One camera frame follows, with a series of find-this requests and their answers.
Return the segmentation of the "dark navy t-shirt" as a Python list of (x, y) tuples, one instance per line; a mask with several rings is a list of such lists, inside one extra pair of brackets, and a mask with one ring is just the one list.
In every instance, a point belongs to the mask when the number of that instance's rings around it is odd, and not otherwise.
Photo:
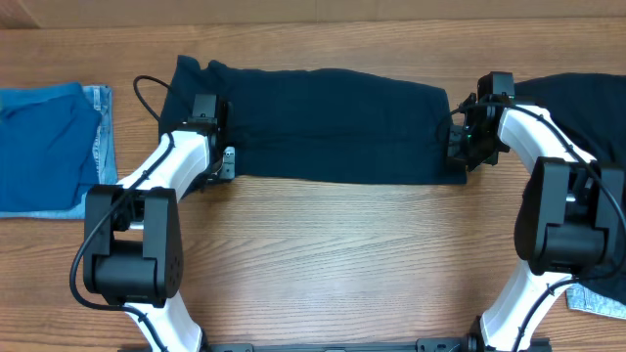
[(159, 130), (200, 94), (229, 103), (226, 143), (240, 175), (358, 184), (464, 185), (446, 166), (452, 123), (438, 87), (347, 69), (264, 71), (181, 56)]

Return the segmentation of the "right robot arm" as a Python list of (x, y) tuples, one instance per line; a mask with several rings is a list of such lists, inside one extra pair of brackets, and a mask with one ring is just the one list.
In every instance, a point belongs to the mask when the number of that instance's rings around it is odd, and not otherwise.
[(514, 224), (519, 258), (495, 302), (464, 337), (421, 339), (419, 351), (548, 351), (533, 332), (572, 285), (615, 277), (612, 260), (625, 230), (620, 207), (625, 174), (577, 147), (549, 111), (516, 95), (509, 72), (492, 71), (477, 82), (456, 111), (446, 165), (472, 172), (515, 152), (530, 174)]

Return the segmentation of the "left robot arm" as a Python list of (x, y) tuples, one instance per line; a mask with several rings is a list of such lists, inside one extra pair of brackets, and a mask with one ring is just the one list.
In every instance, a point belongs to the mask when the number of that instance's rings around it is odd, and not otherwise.
[(231, 104), (198, 94), (191, 111), (131, 175), (87, 194), (84, 242), (70, 289), (84, 306), (131, 317), (152, 351), (206, 351), (203, 329), (180, 293), (184, 256), (178, 204), (187, 194), (235, 178), (226, 144)]

